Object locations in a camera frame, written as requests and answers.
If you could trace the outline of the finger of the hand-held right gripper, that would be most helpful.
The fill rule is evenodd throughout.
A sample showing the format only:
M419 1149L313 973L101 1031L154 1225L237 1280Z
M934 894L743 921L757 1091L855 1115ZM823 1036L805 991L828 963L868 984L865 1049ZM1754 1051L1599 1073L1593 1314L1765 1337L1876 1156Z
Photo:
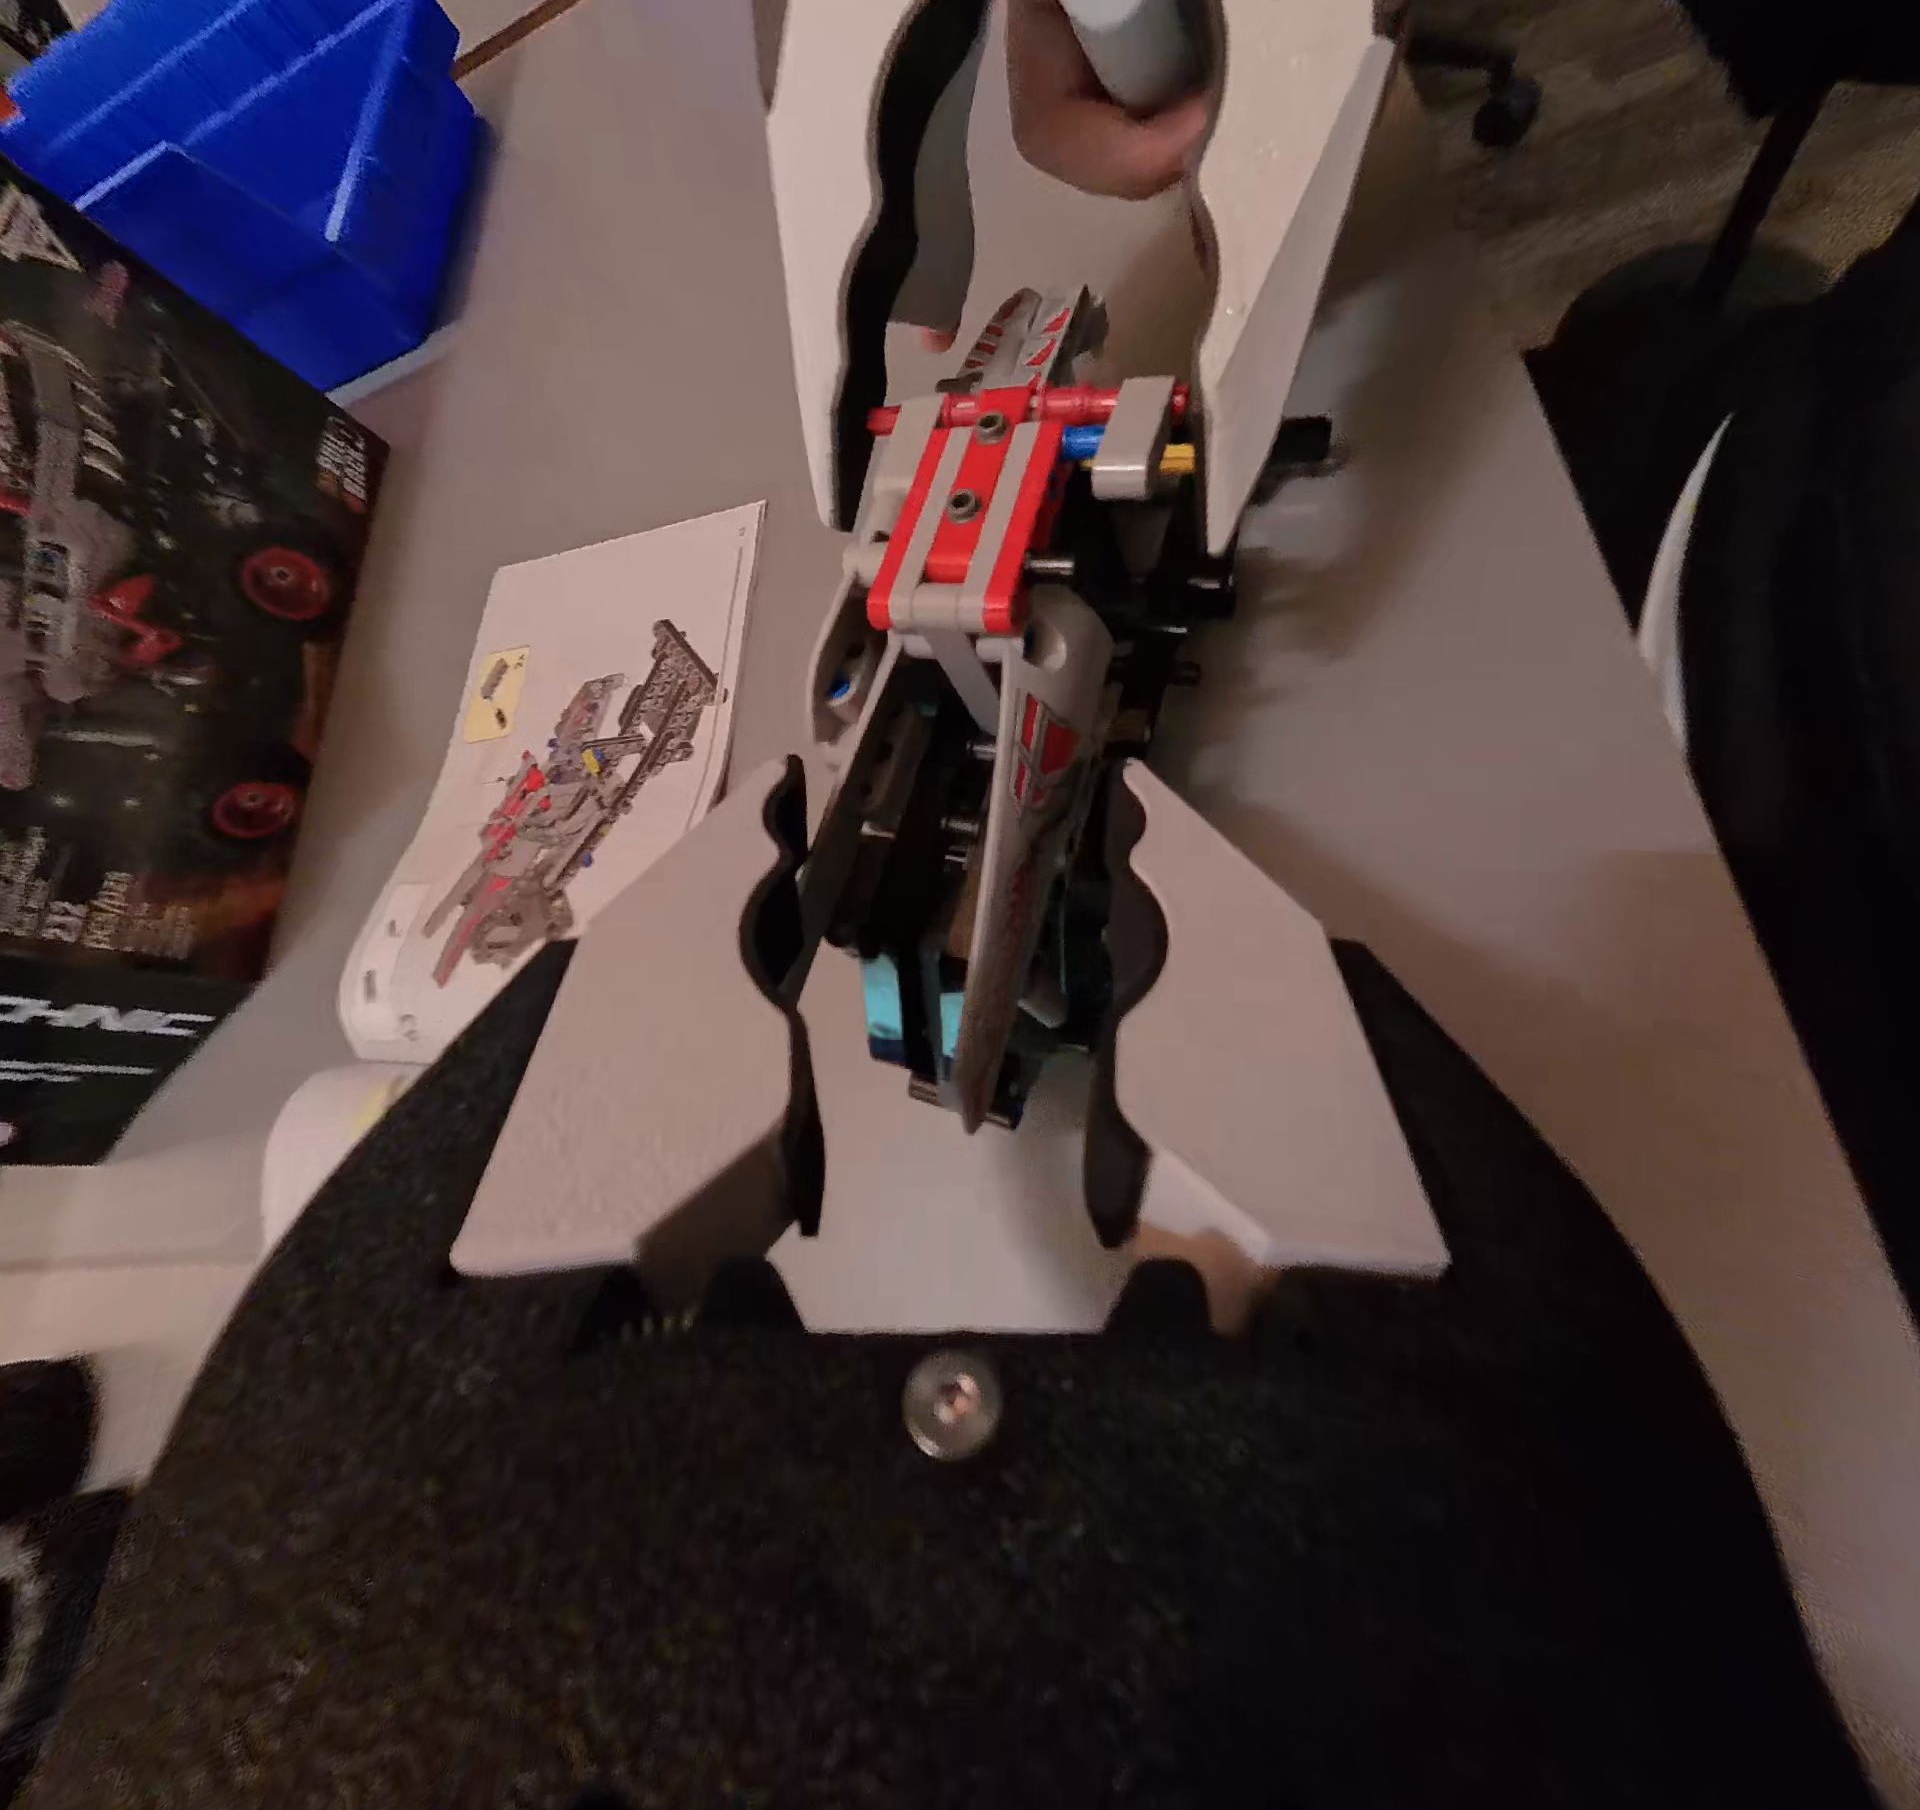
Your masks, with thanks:
M966 133L989 0L786 0L765 142L802 440L820 520L855 523L897 325L960 328Z
M1207 549L1268 464L1377 117L1377 0L1211 0L1221 61L1197 168L1213 306L1198 338Z

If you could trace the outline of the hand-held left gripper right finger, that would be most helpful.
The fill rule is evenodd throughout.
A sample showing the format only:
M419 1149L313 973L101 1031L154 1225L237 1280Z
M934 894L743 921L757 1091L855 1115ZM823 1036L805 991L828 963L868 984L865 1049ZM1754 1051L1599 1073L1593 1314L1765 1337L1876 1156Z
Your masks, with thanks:
M1440 1277L1451 1254L1330 934L1146 765L1107 800L1110 993L1084 1202L1105 1247L1248 1277Z

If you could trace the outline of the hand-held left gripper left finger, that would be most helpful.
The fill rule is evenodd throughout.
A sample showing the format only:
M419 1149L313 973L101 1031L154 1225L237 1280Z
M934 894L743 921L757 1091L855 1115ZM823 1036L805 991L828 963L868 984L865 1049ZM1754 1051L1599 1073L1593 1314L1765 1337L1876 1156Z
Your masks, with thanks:
M818 1233L826 1131L800 993L800 756L746 774L592 920L447 1259L464 1278L636 1271L680 1309Z

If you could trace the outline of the grey black brick truck model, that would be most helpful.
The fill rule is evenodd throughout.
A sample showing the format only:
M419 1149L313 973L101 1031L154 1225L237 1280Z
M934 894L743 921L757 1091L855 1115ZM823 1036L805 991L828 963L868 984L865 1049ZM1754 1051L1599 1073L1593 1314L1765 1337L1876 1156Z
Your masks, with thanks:
M968 1133L1096 1040L1107 797L1236 607L1188 385L1088 382L1105 338L1090 287L1021 287L934 396L868 413L813 650L809 934L859 961L871 1056Z

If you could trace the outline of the person's right hand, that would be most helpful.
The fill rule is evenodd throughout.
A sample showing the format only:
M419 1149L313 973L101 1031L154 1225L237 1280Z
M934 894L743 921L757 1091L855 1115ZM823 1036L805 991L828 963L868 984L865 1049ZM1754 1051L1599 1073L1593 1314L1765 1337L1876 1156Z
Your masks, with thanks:
M1142 201L1193 168L1211 122L1204 89L1150 114L1102 89L1058 0L1005 0L1010 135L1034 168L1091 193Z

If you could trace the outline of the open instruction booklet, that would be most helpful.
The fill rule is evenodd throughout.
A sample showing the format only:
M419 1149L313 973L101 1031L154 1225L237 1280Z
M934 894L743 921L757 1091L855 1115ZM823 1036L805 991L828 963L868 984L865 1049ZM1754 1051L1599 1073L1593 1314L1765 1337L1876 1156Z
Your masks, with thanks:
M571 942L721 791L762 502L503 567L419 826L337 987L348 1063L263 1156L272 1252L509 982Z

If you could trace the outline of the blue plastic bin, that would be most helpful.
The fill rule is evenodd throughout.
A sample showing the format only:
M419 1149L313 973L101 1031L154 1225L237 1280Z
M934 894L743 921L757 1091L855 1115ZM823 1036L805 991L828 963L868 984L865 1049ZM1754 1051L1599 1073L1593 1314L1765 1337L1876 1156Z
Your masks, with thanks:
M306 383L439 321L481 150L437 0L111 0L12 79L3 150Z

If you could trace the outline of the dark toy truck box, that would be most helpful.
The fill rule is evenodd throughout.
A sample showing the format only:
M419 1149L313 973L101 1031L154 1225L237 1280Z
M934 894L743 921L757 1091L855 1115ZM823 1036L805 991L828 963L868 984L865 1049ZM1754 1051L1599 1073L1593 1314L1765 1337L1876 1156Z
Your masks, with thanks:
M100 1163L264 972L383 468L3 162L5 1166Z

